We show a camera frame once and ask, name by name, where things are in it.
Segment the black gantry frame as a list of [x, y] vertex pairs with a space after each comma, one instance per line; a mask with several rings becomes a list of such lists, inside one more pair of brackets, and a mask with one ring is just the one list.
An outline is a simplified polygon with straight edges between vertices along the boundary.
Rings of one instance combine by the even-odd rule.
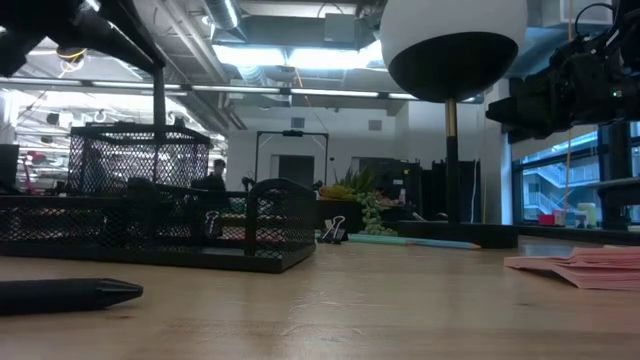
[[328, 179], [328, 133], [300, 129], [263, 130], [255, 136], [254, 180], [290, 180], [317, 190]]

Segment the thick black marker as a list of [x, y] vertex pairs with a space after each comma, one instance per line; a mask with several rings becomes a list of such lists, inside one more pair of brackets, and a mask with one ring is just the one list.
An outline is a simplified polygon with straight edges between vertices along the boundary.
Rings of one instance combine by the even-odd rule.
[[0, 316], [102, 310], [143, 293], [141, 285], [111, 278], [0, 281]]

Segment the potted succulent plant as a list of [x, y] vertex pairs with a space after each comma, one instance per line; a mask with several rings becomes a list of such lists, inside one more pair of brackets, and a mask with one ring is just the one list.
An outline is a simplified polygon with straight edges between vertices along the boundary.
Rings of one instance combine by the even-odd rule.
[[357, 171], [349, 168], [342, 179], [333, 185], [319, 188], [321, 220], [342, 216], [340, 225], [347, 233], [396, 236], [397, 232], [384, 225], [382, 212], [389, 208], [379, 201], [381, 193], [374, 187], [375, 173], [368, 168]]

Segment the white globe table lamp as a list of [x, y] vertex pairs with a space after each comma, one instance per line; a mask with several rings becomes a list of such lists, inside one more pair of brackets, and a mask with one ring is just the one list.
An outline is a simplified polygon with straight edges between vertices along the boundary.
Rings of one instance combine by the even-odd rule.
[[445, 221], [404, 221], [401, 236], [482, 249], [513, 249], [508, 225], [461, 220], [458, 103], [495, 84], [524, 41], [527, 0], [387, 0], [380, 27], [383, 61], [394, 82], [445, 110]]

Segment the black computer monitor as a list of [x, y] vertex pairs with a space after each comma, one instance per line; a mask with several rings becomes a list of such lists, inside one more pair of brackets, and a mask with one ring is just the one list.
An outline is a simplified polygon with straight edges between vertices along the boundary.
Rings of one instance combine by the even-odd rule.
[[0, 194], [17, 194], [15, 188], [19, 146], [0, 144]]

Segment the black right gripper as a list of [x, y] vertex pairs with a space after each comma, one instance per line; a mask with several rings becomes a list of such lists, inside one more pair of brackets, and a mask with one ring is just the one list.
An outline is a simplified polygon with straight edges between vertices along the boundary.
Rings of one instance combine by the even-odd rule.
[[552, 135], [528, 129], [640, 120], [640, 27], [578, 36], [550, 68], [510, 78], [509, 96], [488, 105], [487, 117], [508, 125], [509, 144]]

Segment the person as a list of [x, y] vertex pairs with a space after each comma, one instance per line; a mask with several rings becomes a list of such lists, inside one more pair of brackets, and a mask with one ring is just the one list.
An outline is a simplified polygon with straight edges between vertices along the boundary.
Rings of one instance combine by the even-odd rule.
[[223, 179], [226, 162], [222, 159], [214, 161], [213, 171], [200, 179], [196, 179], [191, 183], [191, 187], [199, 190], [226, 192], [226, 185]]

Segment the black binder clip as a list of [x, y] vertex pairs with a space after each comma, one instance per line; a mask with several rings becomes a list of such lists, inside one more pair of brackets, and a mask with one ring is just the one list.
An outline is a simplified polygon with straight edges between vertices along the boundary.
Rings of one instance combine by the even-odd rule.
[[208, 211], [205, 213], [203, 231], [208, 240], [217, 240], [222, 236], [223, 229], [218, 211]]
[[325, 227], [317, 237], [318, 243], [341, 245], [348, 240], [348, 233], [343, 227], [346, 218], [342, 215], [324, 221]]

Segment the pink eraser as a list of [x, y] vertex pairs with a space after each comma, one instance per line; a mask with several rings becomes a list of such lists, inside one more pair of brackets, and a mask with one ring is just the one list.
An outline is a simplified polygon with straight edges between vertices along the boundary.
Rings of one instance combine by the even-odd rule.
[[[230, 241], [243, 242], [246, 238], [246, 231], [242, 227], [225, 227], [222, 230], [222, 239]], [[285, 240], [284, 235], [280, 231], [274, 231], [273, 229], [258, 228], [256, 230], [256, 241], [259, 244], [276, 244]]]

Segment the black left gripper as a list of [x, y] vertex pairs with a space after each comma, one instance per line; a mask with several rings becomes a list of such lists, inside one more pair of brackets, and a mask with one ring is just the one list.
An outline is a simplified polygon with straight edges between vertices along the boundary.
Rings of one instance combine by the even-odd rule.
[[49, 37], [64, 46], [87, 47], [109, 33], [109, 23], [146, 55], [166, 66], [134, 0], [0, 0], [0, 76], [13, 76], [28, 53]]

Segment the pale green container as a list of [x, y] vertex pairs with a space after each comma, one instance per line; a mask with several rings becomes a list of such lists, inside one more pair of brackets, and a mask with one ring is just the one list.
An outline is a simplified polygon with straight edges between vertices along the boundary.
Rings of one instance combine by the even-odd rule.
[[597, 206], [595, 203], [579, 203], [576, 212], [580, 228], [595, 228], [597, 226]]

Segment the black mesh desk organizer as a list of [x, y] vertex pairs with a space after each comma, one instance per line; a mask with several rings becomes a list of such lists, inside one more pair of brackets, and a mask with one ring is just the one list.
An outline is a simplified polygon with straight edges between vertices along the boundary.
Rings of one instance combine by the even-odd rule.
[[[153, 125], [75, 127], [67, 179], [37, 194], [0, 194], [0, 255], [280, 273], [316, 248], [315, 193], [287, 179], [241, 192], [191, 187], [209, 175], [210, 140], [164, 126], [153, 182]], [[242, 227], [243, 242], [208, 240], [205, 213]], [[258, 228], [285, 240], [259, 244]]]

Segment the ceiling light panel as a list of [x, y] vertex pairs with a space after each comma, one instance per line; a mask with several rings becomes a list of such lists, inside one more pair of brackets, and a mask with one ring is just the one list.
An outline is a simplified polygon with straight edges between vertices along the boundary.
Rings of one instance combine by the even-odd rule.
[[361, 50], [212, 46], [218, 60], [234, 66], [288, 66], [300, 69], [383, 69], [381, 43]]

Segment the black cabinets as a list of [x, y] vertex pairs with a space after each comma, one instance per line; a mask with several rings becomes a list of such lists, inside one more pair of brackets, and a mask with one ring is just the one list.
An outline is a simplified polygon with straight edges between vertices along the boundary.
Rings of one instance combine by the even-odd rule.
[[[382, 221], [395, 223], [419, 215], [427, 221], [444, 220], [448, 210], [447, 163], [433, 161], [427, 167], [418, 162], [389, 158], [354, 158], [358, 170], [373, 173], [373, 187], [383, 200], [393, 204], [381, 211]], [[482, 220], [481, 163], [459, 163], [459, 210], [464, 223]]]

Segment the pink sticky note pad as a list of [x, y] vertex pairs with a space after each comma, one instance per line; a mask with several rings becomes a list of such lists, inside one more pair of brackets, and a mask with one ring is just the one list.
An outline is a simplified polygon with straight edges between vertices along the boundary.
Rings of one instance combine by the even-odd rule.
[[504, 266], [552, 273], [580, 289], [640, 292], [640, 246], [576, 247], [565, 257], [507, 257]]

